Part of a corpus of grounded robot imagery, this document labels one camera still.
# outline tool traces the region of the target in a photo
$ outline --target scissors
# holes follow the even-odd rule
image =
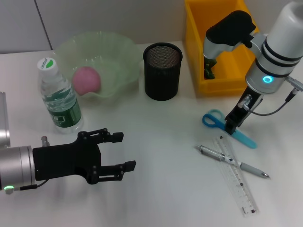
[[[219,114],[220,118],[219,119],[216,118],[214,116],[214,113]],[[209,120],[213,121],[214,123],[207,123],[206,119],[209,119]],[[210,127],[210,128],[219,128],[219,129],[222,129],[223,131],[225,131],[225,121],[226,120],[225,120],[224,114],[220,110],[217,110],[217,109],[212,109],[212,110],[208,111],[208,113],[202,117],[202,122],[204,125],[206,125],[207,127]],[[236,130],[231,135],[231,137],[234,137],[236,140],[243,143],[244,145],[246,145],[249,148],[252,148],[252,149],[257,148],[257,144],[255,143],[255,141],[253,141],[251,138],[244,135],[239,130]]]

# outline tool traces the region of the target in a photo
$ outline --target pink ball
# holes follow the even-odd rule
[[[72,77],[72,85],[81,96],[88,92],[98,92],[101,87],[100,75],[91,67],[79,68]]]

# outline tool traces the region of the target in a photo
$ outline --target black mesh pen holder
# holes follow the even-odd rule
[[[145,93],[150,98],[165,101],[177,94],[182,58],[181,50],[169,43],[156,43],[145,49]]]

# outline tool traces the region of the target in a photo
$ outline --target green glass bowl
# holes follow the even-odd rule
[[[85,32],[61,44],[54,52],[60,72],[71,81],[84,66],[94,68],[101,78],[101,89],[82,97],[110,97],[139,78],[143,60],[137,45],[129,38],[111,32]]]

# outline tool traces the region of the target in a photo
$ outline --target white wall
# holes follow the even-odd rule
[[[292,0],[244,0],[259,30],[269,33],[282,8]]]
[[[33,0],[0,0],[0,53],[50,50]]]
[[[182,40],[184,0],[37,0],[53,48],[84,31],[113,31],[136,43]]]

